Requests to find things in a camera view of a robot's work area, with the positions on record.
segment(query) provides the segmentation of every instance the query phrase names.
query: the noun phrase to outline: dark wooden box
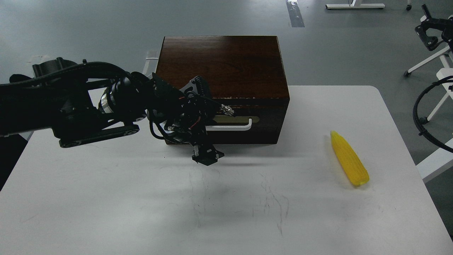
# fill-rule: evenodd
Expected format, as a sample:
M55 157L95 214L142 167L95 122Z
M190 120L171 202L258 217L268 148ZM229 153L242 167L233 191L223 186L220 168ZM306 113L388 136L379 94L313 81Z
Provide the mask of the dark wooden box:
M156 73L178 89L200 75L216 101L253 117L247 131L208 131L214 144L277 143L289 92L276 36L167 36ZM215 120L238 125L248 118Z

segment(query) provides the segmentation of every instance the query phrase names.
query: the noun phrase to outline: box handle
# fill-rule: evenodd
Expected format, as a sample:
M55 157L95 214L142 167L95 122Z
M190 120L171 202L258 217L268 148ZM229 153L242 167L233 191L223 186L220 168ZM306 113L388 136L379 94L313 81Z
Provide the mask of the box handle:
M242 126L206 126L206 131L247 131L252 127L252 119L249 118L249 123Z

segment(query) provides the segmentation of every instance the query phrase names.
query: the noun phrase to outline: robotic arm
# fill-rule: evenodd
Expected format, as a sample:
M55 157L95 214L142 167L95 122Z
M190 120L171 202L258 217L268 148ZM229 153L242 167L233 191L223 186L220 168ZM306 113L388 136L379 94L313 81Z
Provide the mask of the robotic arm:
M60 146L68 148L132 135L139 131L134 122L148 118L155 138L193 145L194 161L208 166L224 156L209 141L205 126L217 112L234 111L211 99L200 76L177 90L155 73L149 79L104 62L57 58L33 70L35 78L13 74L10 83L0 84L0 137L51 128ZM106 89L96 108L88 91L97 88ZM119 122L122 127L110 127Z
M453 16L446 19L433 19L426 5L422 5L422 10L426 19L415 28L420 40L429 51L435 50L441 43L446 42L453 49ZM438 42L437 36L428 36L428 29L437 29L442 31L442 41Z

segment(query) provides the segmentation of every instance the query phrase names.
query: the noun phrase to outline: yellow corn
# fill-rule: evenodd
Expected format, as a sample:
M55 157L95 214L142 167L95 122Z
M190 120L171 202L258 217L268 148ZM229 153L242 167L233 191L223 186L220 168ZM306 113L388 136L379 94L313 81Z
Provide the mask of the yellow corn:
M368 172L349 143L335 131L330 132L330 138L333 150L349 181L355 186L367 183L370 180Z

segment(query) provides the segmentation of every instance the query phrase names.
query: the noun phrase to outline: gray floor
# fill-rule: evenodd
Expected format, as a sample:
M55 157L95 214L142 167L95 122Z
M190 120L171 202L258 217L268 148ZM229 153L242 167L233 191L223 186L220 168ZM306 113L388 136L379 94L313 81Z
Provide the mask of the gray floor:
M453 14L451 0L384 2L383 10L326 10L347 0L299 0L304 28L292 28L285 0L197 1L13 1L0 0L0 83L12 73L33 75L31 64L64 57L78 63L105 61L142 71L149 51L166 35L277 35L289 85L370 85L379 89L415 163L436 147L419 137L412 107L437 80L436 60L403 78L405 70L430 56L414 32L426 3L433 17ZM444 91L420 105L427 115ZM429 130L446 142L452 136L453 101ZM453 170L427 184L453 235Z

